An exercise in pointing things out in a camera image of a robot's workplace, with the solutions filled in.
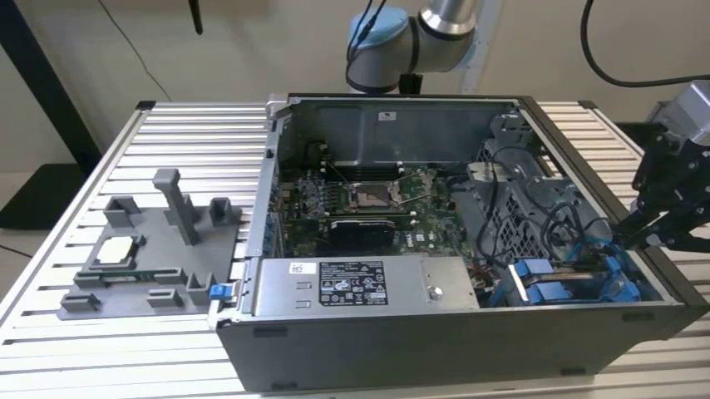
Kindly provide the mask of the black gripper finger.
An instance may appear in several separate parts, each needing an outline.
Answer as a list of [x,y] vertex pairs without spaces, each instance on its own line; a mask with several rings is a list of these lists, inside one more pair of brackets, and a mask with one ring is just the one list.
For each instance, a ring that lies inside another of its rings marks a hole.
[[679,148],[677,140],[658,135],[645,149],[633,180],[638,191],[634,209],[614,226],[614,242],[625,249],[658,246],[667,240],[669,216],[678,203],[674,191],[683,175]]
[[709,222],[709,167],[702,166],[674,192],[679,200],[659,220],[661,242],[681,252],[709,252],[709,239],[691,234]]

